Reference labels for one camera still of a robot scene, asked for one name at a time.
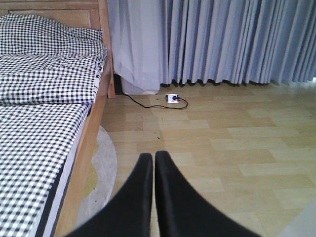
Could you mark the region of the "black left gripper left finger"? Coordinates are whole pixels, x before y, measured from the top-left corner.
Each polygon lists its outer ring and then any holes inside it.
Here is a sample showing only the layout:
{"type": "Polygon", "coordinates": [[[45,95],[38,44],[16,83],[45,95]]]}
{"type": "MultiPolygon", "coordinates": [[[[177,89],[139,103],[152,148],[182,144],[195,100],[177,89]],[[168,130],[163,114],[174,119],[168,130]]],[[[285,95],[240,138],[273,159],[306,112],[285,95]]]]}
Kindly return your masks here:
{"type": "Polygon", "coordinates": [[[153,158],[142,153],[131,174],[109,201],[69,237],[148,237],[153,198],[153,158]]]}

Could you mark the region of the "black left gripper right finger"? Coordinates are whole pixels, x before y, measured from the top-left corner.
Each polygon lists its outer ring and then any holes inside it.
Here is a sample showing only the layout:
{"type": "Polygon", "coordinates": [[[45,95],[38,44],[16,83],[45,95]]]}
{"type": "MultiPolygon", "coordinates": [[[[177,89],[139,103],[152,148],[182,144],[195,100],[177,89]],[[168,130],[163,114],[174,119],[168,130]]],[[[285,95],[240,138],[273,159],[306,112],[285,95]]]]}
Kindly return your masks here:
{"type": "Polygon", "coordinates": [[[205,200],[167,151],[156,152],[155,195],[162,237],[256,237],[205,200]]]}

